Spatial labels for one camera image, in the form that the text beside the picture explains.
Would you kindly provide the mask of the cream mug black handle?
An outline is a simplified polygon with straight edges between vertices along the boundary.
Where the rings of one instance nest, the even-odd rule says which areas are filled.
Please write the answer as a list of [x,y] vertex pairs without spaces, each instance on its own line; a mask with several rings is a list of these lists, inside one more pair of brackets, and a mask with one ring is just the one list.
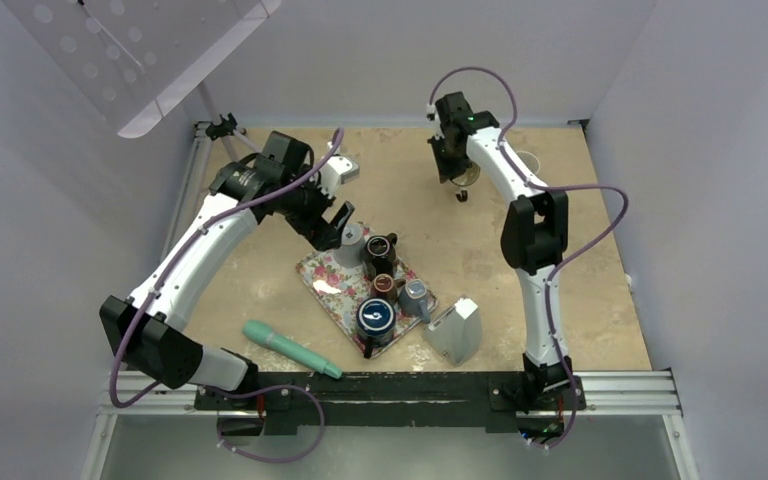
[[480,178],[481,168],[477,164],[471,164],[465,172],[453,179],[449,183],[455,187],[455,198],[459,203],[466,203],[469,200],[469,188]]

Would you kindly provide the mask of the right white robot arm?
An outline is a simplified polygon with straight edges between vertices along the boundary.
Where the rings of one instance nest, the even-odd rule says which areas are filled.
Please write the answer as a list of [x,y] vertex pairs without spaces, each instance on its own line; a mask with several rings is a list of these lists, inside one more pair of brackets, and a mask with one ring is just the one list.
[[557,271],[568,248],[568,197],[548,190],[510,146],[494,115],[473,111],[463,93],[432,102],[426,116],[435,125],[428,142],[441,181],[478,170],[507,203],[500,248],[521,286],[526,346],[522,374],[499,392],[522,408],[544,407],[574,379]]

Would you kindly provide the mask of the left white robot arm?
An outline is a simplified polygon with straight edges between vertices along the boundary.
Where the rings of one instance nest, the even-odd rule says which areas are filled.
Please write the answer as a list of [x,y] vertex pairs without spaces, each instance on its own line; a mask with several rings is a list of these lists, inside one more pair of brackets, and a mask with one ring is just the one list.
[[330,220],[323,215],[338,189],[359,175],[358,164],[338,152],[342,137],[336,130],[315,161],[310,145],[273,131],[260,151],[217,172],[195,219],[155,271],[127,296],[109,296],[101,305],[115,370],[127,365],[170,389],[217,389],[235,409],[255,402],[256,364],[205,346],[185,329],[227,257],[266,217],[282,216],[317,251],[340,246],[354,206],[343,203]]

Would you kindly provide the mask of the light green mug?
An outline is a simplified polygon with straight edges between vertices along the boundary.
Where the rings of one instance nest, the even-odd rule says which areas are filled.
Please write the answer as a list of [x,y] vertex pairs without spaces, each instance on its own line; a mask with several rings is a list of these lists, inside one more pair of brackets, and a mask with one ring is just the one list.
[[527,174],[531,177],[538,177],[541,170],[540,159],[532,152],[526,150],[516,150],[516,153],[527,170]]

